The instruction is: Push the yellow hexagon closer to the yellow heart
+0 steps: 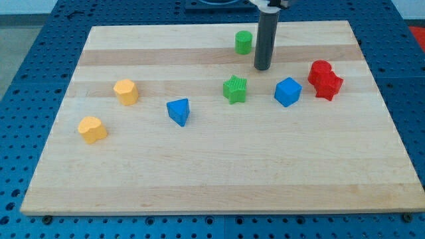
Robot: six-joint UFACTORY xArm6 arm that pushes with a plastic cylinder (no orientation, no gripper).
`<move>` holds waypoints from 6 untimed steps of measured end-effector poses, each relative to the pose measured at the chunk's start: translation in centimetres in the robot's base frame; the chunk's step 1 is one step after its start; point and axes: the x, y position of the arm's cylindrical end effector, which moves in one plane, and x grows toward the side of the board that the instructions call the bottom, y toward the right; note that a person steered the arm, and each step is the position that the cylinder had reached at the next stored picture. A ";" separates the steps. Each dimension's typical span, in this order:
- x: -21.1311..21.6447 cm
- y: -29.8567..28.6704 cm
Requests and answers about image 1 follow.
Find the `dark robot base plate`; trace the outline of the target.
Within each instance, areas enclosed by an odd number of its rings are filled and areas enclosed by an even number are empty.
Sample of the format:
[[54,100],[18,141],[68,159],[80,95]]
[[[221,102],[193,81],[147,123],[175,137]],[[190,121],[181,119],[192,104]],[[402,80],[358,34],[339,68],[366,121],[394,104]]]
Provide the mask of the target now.
[[256,10],[249,0],[185,0],[186,12]]

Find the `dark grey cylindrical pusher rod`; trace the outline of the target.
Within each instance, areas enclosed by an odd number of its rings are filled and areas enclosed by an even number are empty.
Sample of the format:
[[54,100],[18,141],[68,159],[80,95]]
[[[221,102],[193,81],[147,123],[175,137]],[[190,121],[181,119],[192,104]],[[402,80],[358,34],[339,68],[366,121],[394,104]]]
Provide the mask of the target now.
[[257,70],[268,70],[271,66],[279,16],[279,11],[260,12],[254,55],[254,67]]

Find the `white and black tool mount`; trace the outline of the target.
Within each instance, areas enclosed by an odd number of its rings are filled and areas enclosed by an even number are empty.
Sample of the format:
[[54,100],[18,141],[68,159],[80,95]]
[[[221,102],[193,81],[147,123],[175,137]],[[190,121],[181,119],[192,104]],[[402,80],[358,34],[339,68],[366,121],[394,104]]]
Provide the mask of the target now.
[[290,7],[289,1],[284,0],[249,0],[263,13],[277,13]]

